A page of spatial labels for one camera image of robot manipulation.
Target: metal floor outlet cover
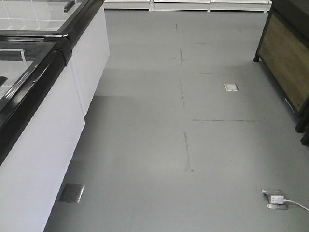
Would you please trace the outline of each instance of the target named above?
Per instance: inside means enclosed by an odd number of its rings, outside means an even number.
[[[238,87],[235,83],[224,84],[226,91],[238,91]]]
[[[85,185],[80,184],[66,184],[61,197],[60,202],[67,203],[79,203],[81,200]]]

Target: black metal frame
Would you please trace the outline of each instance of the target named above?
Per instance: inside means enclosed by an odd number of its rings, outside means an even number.
[[[57,43],[0,111],[0,165],[64,69],[66,47],[70,48],[66,39]]]

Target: wood panel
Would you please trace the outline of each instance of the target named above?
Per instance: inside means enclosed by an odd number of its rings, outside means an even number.
[[[272,15],[259,53],[299,112],[309,94],[309,50]]]

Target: white shelf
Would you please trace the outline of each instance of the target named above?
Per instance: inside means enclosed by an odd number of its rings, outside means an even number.
[[[105,9],[146,9],[150,11],[270,10],[269,0],[105,0]]]
[[[140,9],[151,10],[150,0],[105,0],[103,7],[105,9]]]

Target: white power plug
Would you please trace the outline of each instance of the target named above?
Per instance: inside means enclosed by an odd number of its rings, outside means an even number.
[[[284,204],[284,196],[282,195],[268,195],[270,204]]]

